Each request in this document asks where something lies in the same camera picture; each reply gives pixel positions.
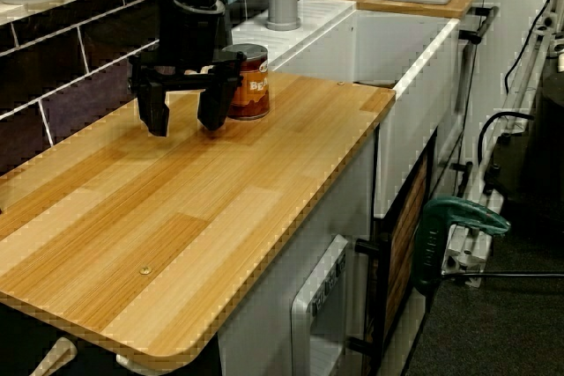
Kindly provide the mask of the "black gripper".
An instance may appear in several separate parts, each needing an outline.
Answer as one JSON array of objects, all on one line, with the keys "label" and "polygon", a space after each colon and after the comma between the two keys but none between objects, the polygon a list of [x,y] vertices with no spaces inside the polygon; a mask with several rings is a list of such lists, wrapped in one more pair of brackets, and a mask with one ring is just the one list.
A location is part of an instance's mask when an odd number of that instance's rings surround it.
[{"label": "black gripper", "polygon": [[246,56],[224,52],[223,10],[161,10],[158,46],[130,59],[130,89],[137,95],[139,116],[154,136],[166,136],[169,108],[166,91],[203,90],[197,119],[208,129],[226,120],[241,85]]}]

